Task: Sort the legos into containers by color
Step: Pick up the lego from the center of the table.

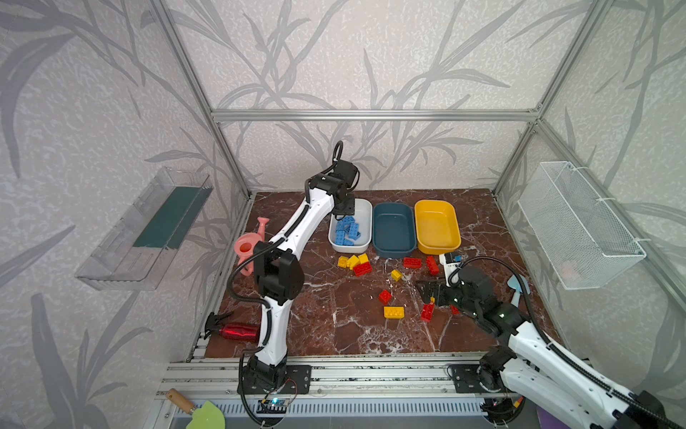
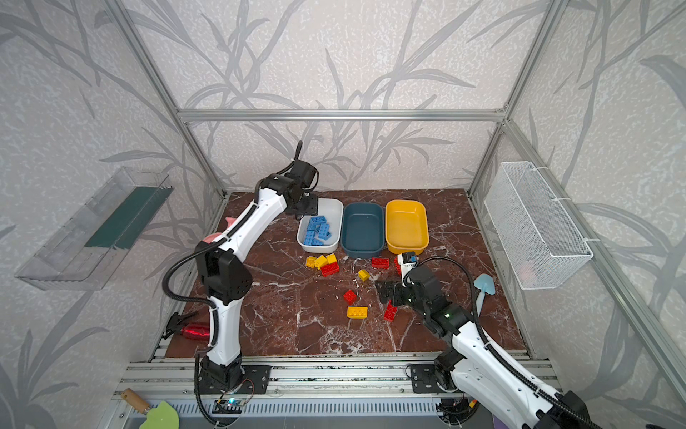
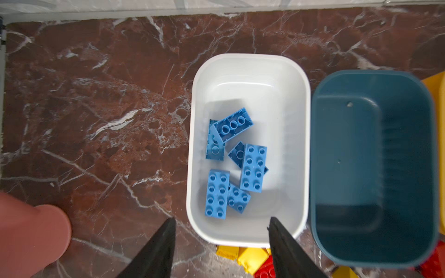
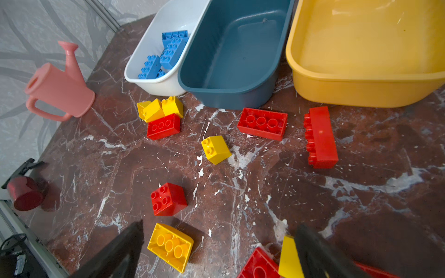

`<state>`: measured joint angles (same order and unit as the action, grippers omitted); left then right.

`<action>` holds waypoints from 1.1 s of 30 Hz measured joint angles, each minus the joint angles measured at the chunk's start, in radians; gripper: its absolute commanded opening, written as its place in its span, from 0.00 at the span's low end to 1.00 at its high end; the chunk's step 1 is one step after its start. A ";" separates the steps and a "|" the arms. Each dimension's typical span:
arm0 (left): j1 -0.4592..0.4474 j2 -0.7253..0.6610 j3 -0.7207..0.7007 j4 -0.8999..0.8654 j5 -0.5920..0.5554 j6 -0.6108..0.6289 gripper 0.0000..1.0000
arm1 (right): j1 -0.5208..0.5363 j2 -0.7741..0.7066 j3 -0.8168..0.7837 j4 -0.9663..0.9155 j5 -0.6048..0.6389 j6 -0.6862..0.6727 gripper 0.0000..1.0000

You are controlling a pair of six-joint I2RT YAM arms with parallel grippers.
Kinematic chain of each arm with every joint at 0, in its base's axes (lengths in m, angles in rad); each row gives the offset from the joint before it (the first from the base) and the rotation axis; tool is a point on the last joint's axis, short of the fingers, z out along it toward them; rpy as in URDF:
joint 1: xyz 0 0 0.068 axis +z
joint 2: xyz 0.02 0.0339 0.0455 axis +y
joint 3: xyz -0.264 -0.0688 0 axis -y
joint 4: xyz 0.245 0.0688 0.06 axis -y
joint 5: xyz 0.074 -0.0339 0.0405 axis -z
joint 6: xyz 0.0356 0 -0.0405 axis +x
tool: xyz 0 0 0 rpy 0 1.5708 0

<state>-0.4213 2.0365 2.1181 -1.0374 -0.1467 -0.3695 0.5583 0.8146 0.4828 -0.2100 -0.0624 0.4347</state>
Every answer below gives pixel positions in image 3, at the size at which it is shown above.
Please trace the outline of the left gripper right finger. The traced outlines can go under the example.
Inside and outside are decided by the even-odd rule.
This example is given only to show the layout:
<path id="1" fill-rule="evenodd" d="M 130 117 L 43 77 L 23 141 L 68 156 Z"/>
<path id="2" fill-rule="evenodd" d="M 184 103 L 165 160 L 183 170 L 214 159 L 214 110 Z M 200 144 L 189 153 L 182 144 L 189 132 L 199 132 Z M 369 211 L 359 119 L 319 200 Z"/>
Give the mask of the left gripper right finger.
<path id="1" fill-rule="evenodd" d="M 268 233 L 277 278 L 327 277 L 276 217 L 271 217 Z"/>

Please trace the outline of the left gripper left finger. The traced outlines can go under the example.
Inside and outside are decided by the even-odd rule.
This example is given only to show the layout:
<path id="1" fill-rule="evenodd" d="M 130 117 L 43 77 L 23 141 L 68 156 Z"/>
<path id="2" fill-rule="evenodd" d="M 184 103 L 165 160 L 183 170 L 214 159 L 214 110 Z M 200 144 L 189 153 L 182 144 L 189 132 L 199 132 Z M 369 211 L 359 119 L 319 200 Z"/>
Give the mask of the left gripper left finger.
<path id="1" fill-rule="evenodd" d="M 169 278 L 176 243 L 176 220 L 168 218 L 117 278 Z"/>

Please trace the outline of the blue lego brick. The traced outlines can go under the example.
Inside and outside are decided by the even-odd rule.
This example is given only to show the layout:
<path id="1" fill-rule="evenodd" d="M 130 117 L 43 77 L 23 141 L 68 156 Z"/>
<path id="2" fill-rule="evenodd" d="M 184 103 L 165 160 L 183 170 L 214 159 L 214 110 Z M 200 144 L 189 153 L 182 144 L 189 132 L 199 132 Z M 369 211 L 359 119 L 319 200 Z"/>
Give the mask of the blue lego brick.
<path id="1" fill-rule="evenodd" d="M 250 202 L 251 196 L 248 191 L 244 191 L 233 183 L 229 183 L 228 186 L 228 207 L 231 207 L 238 213 L 242 214 Z"/>
<path id="2" fill-rule="evenodd" d="M 214 135 L 219 144 L 223 144 L 253 125 L 254 123 L 248 112 L 245 108 L 242 108 L 234 114 L 215 122 L 210 127 L 210 133 Z"/>
<path id="3" fill-rule="evenodd" d="M 211 169 L 206 191 L 205 215 L 225 220 L 228 206 L 229 171 Z"/>
<path id="4" fill-rule="evenodd" d="M 228 156 L 242 170 L 242 175 L 244 176 L 248 176 L 249 173 L 255 174 L 257 171 L 262 171 L 262 175 L 265 175 L 268 171 L 268 168 L 265 165 L 267 147 L 245 144 L 240 141 L 231 151 L 229 151 Z"/>
<path id="5" fill-rule="evenodd" d="M 207 136 L 207 145 L 206 145 L 206 159 L 215 160 L 215 161 L 223 161 L 224 160 L 224 151 L 225 144 L 219 144 L 218 141 L 214 138 L 213 133 L 210 130 L 210 127 L 216 122 L 216 120 L 209 121 L 209 131 Z"/>
<path id="6" fill-rule="evenodd" d="M 266 158 L 267 147 L 254 144 L 245 145 L 240 179 L 242 190 L 262 192 Z"/>

